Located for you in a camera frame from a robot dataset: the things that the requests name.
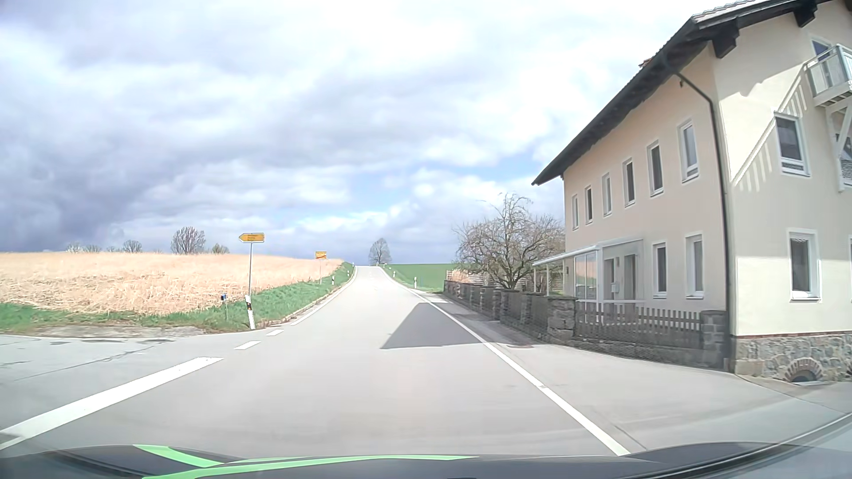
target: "tree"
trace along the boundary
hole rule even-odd
[[[185,226],[171,237],[171,252],[176,255],[197,255],[204,252],[204,231]]]
[[[136,241],[135,239],[128,239],[121,246],[121,251],[124,251],[125,253],[141,253],[142,243]]]
[[[454,228],[456,261],[471,273],[486,273],[503,288],[515,289],[533,272],[533,262],[564,252],[565,228],[551,215],[534,215],[532,201],[506,194],[497,215]]]
[[[383,264],[394,261],[390,257],[390,248],[388,242],[384,238],[377,239],[373,246],[370,246],[370,264]]]
[[[212,248],[210,248],[210,253],[214,255],[227,255],[229,252],[231,252],[231,250],[229,250],[227,246],[220,245],[219,243],[216,243]]]

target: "white window frame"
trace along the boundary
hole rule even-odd
[[[775,118],[783,118],[786,120],[790,120],[793,124],[796,125],[796,135],[799,142],[799,153],[802,155],[801,162],[797,159],[784,158],[781,155],[781,139],[778,137],[778,122],[775,121]],[[773,116],[773,124],[775,130],[775,151],[778,152],[778,159],[780,162],[780,168],[782,173],[786,173],[788,175],[796,175],[796,176],[805,176],[810,177],[810,162],[808,161],[808,148],[804,140],[804,134],[802,131],[802,119],[799,117],[794,117],[792,115],[788,115],[782,112],[775,112]],[[796,170],[791,168],[786,168],[784,163],[801,163],[802,170]]]
[[[666,291],[659,290],[659,260],[657,259],[657,251],[659,248],[665,248],[665,289]],[[651,245],[651,259],[653,261],[653,265],[651,267],[653,271],[653,297],[655,299],[665,299],[668,296],[669,290],[669,248],[666,245],[665,241],[658,241]]]
[[[659,178],[662,185],[658,189],[653,189],[653,158],[651,152],[654,148],[659,149]],[[645,148],[646,157],[648,158],[648,186],[651,188],[651,196],[657,196],[665,190],[665,177],[663,176],[663,148],[659,145],[659,140],[652,142]]]
[[[613,214],[613,180],[609,173],[601,178],[601,199],[603,200],[603,216]]]
[[[701,289],[695,287],[695,242],[701,242]],[[705,265],[704,258],[707,256],[704,244],[704,234],[700,231],[686,235],[686,273],[687,273],[687,299],[704,299]]]
[[[633,170],[633,199],[630,199],[630,190],[627,182],[627,165],[630,165]],[[628,158],[621,164],[621,176],[624,179],[625,190],[625,208],[636,203],[636,165],[633,164],[633,158]]]
[[[591,190],[591,185],[583,190],[583,198],[585,199],[585,220],[586,224],[591,224],[595,220],[595,195]]]
[[[693,129],[693,141],[695,142],[695,164],[692,167],[687,167],[687,143],[683,132],[687,128]],[[692,119],[689,119],[677,127],[677,141],[681,147],[681,181],[688,182],[699,175],[699,158],[698,158],[698,136],[695,134],[695,124]]]
[[[580,227],[580,200],[577,194],[571,197],[571,229]]]
[[[849,235],[849,243],[846,244],[846,252],[849,253],[849,273],[850,278],[852,278],[852,234]],[[849,287],[852,288],[852,281],[850,281]]]
[[[793,291],[792,278],[792,251],[790,240],[800,238],[808,241],[808,274],[810,276],[810,291]],[[815,230],[804,228],[787,229],[787,260],[788,274],[790,278],[791,300],[819,300],[822,299],[822,261],[820,260],[820,243]]]

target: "dashed center line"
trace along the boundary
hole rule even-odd
[[[252,346],[254,346],[255,344],[258,344],[258,343],[260,343],[260,341],[249,341],[248,343],[241,344],[240,346],[237,346],[234,349],[248,349],[248,348],[250,348],[250,347],[252,347]]]

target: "stone foundation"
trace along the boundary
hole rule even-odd
[[[734,372],[789,382],[844,381],[852,373],[852,332],[734,339]]]

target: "road edge line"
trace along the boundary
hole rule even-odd
[[[323,301],[322,303],[317,304],[315,308],[313,308],[313,309],[311,309],[310,311],[308,311],[308,312],[307,312],[304,316],[302,316],[301,318],[299,318],[299,319],[297,319],[297,320],[295,320],[295,321],[292,321],[292,322],[284,323],[284,324],[285,324],[285,325],[287,325],[287,326],[295,326],[295,325],[297,325],[297,324],[301,323],[302,321],[306,320],[307,318],[311,317],[311,315],[313,315],[314,313],[316,313],[317,311],[319,311],[319,310],[320,310],[323,306],[327,305],[328,303],[331,303],[331,300],[332,300],[332,299],[334,299],[335,297],[337,297],[337,295],[338,295],[338,294],[340,294],[340,293],[342,293],[343,291],[345,291],[345,290],[346,290],[346,288],[348,288],[348,287],[349,287],[349,285],[351,285],[352,283],[354,283],[354,282],[355,282],[355,276],[357,276],[357,275],[358,275],[358,267],[357,267],[357,266],[355,266],[355,265],[353,264],[353,265],[352,265],[352,277],[351,277],[351,278],[349,278],[349,280],[348,280],[348,281],[346,281],[346,284],[345,284],[345,285],[341,286],[339,290],[335,291],[335,292],[334,292],[334,294],[332,294],[331,296],[327,297],[327,298],[325,299],[325,301]]]
[[[410,292],[414,296],[419,297],[422,301],[431,304],[433,308],[439,310],[441,313],[444,314],[444,316],[446,316],[447,318],[450,318],[457,325],[461,326],[466,332],[468,332],[471,336],[476,338],[477,341],[479,341],[480,343],[485,345],[486,348],[488,348],[489,350],[491,350],[491,352],[493,352],[495,355],[497,355],[498,358],[500,358],[506,364],[511,366],[511,368],[514,369],[516,372],[518,372],[521,376],[523,376],[524,379],[529,381],[530,384],[532,384],[533,386],[538,388],[538,390],[540,390],[542,392],[542,394],[546,395],[562,411],[565,411],[569,416],[571,416],[581,426],[583,426],[586,430],[588,430],[598,441],[602,442],[604,446],[606,446],[610,451],[615,453],[615,455],[625,456],[627,454],[631,454],[631,452],[628,451],[626,447],[622,446],[618,441],[613,439],[613,437],[610,436],[609,434],[607,434],[606,431],[604,431],[603,429],[598,427],[597,424],[591,422],[590,419],[586,418],[574,406],[571,406],[570,404],[568,404],[568,402],[565,401],[564,399],[562,399],[556,392],[554,392],[551,388],[545,386],[544,383],[539,381],[529,371],[527,371],[526,369],[521,367],[521,365],[514,362],[503,351],[497,349],[496,346],[487,342],[485,339],[482,338],[482,336],[477,334],[475,331],[473,331],[469,327],[465,326],[464,323],[462,323],[462,321],[456,319],[456,317],[451,315],[450,313],[447,313],[444,309],[442,309],[437,304],[429,301],[428,298],[421,296],[420,293],[412,290],[411,288],[406,287],[405,285],[402,285],[399,281],[393,280],[389,277],[388,277],[388,279],[393,281],[394,284],[399,285],[400,287],[404,288],[406,291]]]

